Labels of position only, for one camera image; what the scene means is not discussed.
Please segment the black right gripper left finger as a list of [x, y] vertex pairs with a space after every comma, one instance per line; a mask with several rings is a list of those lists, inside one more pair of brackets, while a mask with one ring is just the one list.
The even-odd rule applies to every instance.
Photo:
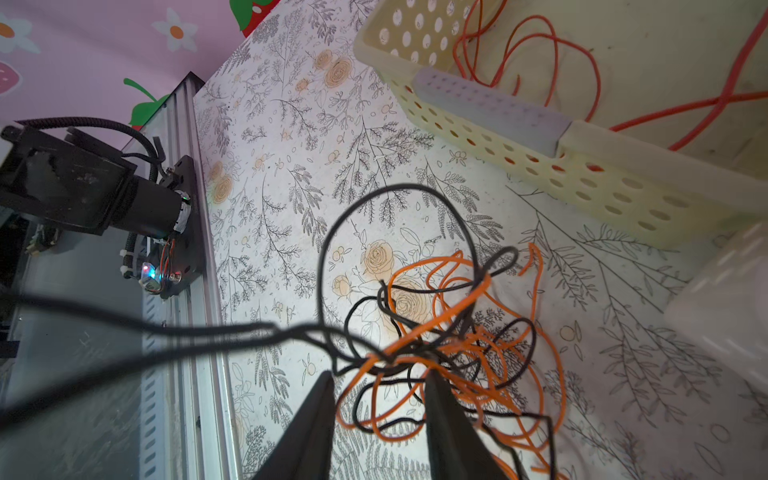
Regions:
[[323, 372], [254, 479], [329, 478], [335, 429], [334, 379]]

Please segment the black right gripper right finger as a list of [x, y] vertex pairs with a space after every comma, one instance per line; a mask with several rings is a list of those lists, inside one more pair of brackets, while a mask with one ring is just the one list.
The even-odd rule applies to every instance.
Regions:
[[507, 478], [435, 370], [426, 377], [424, 404], [432, 479]]

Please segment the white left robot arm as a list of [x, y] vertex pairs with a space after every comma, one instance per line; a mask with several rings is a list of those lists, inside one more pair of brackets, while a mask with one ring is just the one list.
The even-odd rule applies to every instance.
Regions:
[[121, 274], [168, 299], [205, 271], [201, 188], [188, 155], [118, 122], [56, 117], [1, 126], [1, 215], [58, 230], [127, 232]]

